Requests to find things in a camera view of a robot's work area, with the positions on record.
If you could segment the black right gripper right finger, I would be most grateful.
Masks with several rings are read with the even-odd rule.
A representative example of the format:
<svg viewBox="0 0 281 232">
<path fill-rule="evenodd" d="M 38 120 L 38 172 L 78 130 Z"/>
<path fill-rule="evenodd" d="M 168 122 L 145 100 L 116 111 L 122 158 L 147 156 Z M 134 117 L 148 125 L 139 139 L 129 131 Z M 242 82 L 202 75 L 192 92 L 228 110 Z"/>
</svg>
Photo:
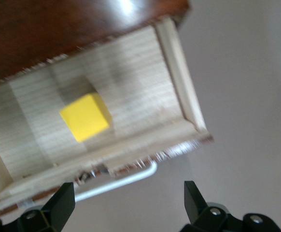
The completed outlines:
<svg viewBox="0 0 281 232">
<path fill-rule="evenodd" d="M 184 207 L 190 223 L 181 232 L 281 232 L 268 216 L 248 213 L 237 219 L 222 205 L 207 203 L 194 181 L 184 182 Z"/>
</svg>

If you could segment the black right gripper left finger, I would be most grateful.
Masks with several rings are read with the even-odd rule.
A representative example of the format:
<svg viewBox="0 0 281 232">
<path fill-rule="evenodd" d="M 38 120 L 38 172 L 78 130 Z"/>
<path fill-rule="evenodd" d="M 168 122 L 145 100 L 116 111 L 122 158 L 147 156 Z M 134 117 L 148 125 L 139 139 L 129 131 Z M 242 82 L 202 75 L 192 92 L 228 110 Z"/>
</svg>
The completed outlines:
<svg viewBox="0 0 281 232">
<path fill-rule="evenodd" d="M 73 183 L 64 183 L 41 209 L 29 210 L 3 224 L 0 232 L 61 232 L 75 209 Z"/>
</svg>

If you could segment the yellow wooden block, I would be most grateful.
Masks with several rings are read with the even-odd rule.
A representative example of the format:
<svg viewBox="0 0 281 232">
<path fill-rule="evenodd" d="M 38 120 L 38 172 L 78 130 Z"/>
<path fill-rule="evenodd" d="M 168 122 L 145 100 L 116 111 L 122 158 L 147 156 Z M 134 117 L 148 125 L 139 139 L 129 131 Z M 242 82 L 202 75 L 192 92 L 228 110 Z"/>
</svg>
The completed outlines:
<svg viewBox="0 0 281 232">
<path fill-rule="evenodd" d="M 89 93 L 59 111 L 77 142 L 83 142 L 108 129 L 112 116 L 101 96 Z"/>
</svg>

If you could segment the wooden drawer with white handle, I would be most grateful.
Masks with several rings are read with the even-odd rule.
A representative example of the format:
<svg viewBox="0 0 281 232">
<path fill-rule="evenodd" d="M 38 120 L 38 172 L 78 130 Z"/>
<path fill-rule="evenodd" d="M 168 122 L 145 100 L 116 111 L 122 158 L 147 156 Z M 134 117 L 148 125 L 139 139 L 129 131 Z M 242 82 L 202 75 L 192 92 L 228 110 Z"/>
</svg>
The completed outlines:
<svg viewBox="0 0 281 232">
<path fill-rule="evenodd" d="M 59 111 L 93 92 L 111 125 L 78 142 Z M 89 198 L 93 178 L 135 178 L 212 140 L 172 19 L 61 55 L 0 85 L 0 216 L 65 182 Z"/>
</svg>

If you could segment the dark brown wooden cabinet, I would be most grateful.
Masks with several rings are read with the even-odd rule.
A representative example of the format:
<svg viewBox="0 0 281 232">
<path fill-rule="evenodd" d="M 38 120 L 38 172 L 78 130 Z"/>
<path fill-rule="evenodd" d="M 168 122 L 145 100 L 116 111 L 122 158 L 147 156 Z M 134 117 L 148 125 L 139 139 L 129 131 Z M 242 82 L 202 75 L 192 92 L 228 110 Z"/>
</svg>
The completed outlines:
<svg viewBox="0 0 281 232">
<path fill-rule="evenodd" d="M 0 84 L 165 17 L 189 0 L 0 0 Z"/>
</svg>

